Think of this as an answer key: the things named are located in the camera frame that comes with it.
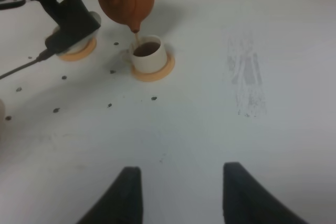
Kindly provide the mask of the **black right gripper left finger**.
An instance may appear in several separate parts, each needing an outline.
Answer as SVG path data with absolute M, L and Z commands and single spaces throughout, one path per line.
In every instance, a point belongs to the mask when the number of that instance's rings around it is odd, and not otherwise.
M 138 167 L 125 167 L 79 223 L 142 223 L 142 177 Z

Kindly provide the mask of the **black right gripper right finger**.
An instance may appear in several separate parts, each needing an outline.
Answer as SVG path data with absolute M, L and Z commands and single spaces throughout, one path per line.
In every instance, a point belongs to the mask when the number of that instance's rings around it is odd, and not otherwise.
M 306 223 L 238 162 L 223 167 L 224 223 Z

